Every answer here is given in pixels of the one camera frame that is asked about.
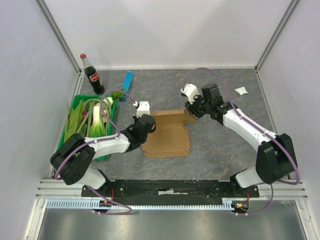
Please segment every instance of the flattened cardboard box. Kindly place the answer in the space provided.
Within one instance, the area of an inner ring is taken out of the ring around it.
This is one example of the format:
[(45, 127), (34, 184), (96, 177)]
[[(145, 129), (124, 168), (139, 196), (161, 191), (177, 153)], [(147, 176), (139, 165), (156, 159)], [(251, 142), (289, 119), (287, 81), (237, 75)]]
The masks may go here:
[(143, 155), (147, 158), (179, 157), (190, 153), (190, 138), (186, 123), (196, 120), (186, 109), (151, 111), (156, 122), (155, 132), (148, 134), (142, 145)]

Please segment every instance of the green plastic crate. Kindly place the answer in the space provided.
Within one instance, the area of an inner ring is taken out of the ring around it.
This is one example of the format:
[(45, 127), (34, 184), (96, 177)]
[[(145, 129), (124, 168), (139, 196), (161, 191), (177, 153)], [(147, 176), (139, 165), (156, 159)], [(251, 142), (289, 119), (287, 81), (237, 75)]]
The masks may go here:
[[(70, 106), (70, 111), (71, 111), (71, 109), (75, 109), (81, 100), (83, 100), (85, 102), (89, 99), (97, 99), (100, 96), (101, 95), (75, 95), (73, 98), (72, 104)], [(116, 108), (117, 108), (117, 100), (114, 100), (113, 105), (112, 105), (111, 117), (110, 117), (111, 121), (114, 120)], [(106, 133), (107, 136), (109, 136), (111, 134), (112, 128), (113, 128), (112, 124), (109, 124), (108, 130)], [(63, 132), (62, 132), (62, 135), (61, 135), (61, 138), (59, 141), (58, 149), (62, 146), (62, 144), (64, 144), (64, 137), (65, 137), (65, 130), (63, 129)], [(105, 159), (107, 159), (107, 156), (101, 156), (101, 157), (96, 158), (95, 160), (100, 161), (100, 160), (105, 160)]]

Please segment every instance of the black mounting plate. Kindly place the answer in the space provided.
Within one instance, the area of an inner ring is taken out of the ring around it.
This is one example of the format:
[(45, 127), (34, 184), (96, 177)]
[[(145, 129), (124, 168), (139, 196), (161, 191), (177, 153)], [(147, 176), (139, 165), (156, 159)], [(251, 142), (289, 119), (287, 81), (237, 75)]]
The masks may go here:
[[(114, 190), (114, 200), (125, 205), (221, 205), (222, 198), (246, 198), (249, 191), (251, 198), (258, 198), (256, 185), (246, 190), (232, 191), (232, 183), (219, 180), (110, 180), (99, 192), (110, 197), (110, 188)], [(161, 194), (159, 191), (173, 190), (175, 194)], [(82, 188), (82, 197), (96, 197)]]

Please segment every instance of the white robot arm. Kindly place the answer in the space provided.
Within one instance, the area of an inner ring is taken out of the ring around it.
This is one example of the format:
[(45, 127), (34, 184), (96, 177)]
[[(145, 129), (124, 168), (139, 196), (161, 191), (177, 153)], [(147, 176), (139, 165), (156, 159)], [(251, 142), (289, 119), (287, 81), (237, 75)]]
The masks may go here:
[(101, 156), (135, 150), (147, 140), (148, 134), (156, 130), (155, 119), (150, 116), (149, 103), (141, 101), (133, 105), (137, 108), (136, 115), (133, 116), (134, 124), (120, 131), (120, 135), (90, 138), (75, 133), (51, 157), (50, 162), (57, 170), (73, 150), (90, 143), (62, 166), (59, 175), (67, 185), (81, 183), (99, 189), (108, 179), (100, 170), (89, 167), (91, 161)]
[(181, 89), (181, 94), (188, 98), (184, 106), (189, 113), (196, 119), (209, 114), (212, 119), (239, 134), (257, 152), (255, 166), (238, 172), (230, 178), (238, 189), (245, 189), (260, 183), (272, 184), (294, 171), (286, 155), (270, 139), (276, 139), (297, 165), (293, 143), (287, 134), (277, 135), (263, 128), (247, 117), (237, 106), (234, 106), (236, 112), (230, 102), (223, 101), (216, 84), (205, 85), (201, 91), (202, 95), (193, 84), (187, 84)]

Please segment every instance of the blue block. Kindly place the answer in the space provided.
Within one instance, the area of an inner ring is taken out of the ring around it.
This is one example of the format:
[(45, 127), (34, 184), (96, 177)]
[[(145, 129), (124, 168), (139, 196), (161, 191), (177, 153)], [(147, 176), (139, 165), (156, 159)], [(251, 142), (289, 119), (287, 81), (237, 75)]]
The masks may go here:
[[(125, 88), (125, 92), (127, 93), (128, 90), (129, 90), (129, 87), (130, 87), (130, 84), (131, 84), (131, 80), (134, 76), (134, 73), (132, 71), (127, 71), (126, 72), (126, 75), (124, 77), (124, 81), (123, 81), (123, 84), (122, 84), (122, 89)], [(123, 96), (123, 97), (120, 97), (119, 98), (120, 102), (125, 102), (127, 100), (127, 96)]]

